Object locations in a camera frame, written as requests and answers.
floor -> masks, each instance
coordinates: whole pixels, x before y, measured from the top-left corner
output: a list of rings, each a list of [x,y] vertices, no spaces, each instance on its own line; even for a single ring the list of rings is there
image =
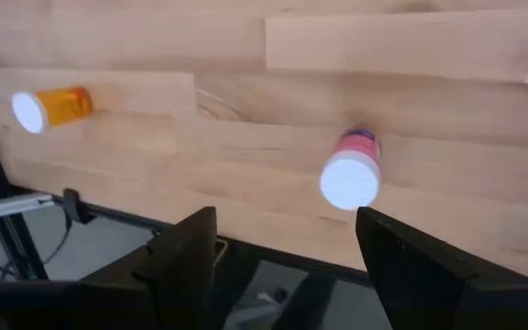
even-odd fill
[[[25,214],[27,225],[44,259],[58,245],[64,233],[64,215],[59,207],[51,207]],[[46,270],[54,280],[77,280],[120,258],[151,238],[148,230],[97,218],[89,225],[74,224],[71,235],[60,253]],[[0,245],[0,265],[7,258]],[[306,273],[269,262],[263,262],[239,302],[239,308],[262,304],[261,292],[272,293],[278,288],[292,293]],[[266,329],[274,321],[274,314],[244,324],[246,329]],[[324,329],[390,329],[378,296],[372,289],[346,282],[335,286],[324,317]]]

wood table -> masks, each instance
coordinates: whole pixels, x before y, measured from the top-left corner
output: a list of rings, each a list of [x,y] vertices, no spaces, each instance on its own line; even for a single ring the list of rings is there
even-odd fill
[[[10,96],[82,85],[42,135]],[[528,275],[528,1],[0,0],[0,159],[13,184],[364,269],[318,175],[381,140],[372,205]]]

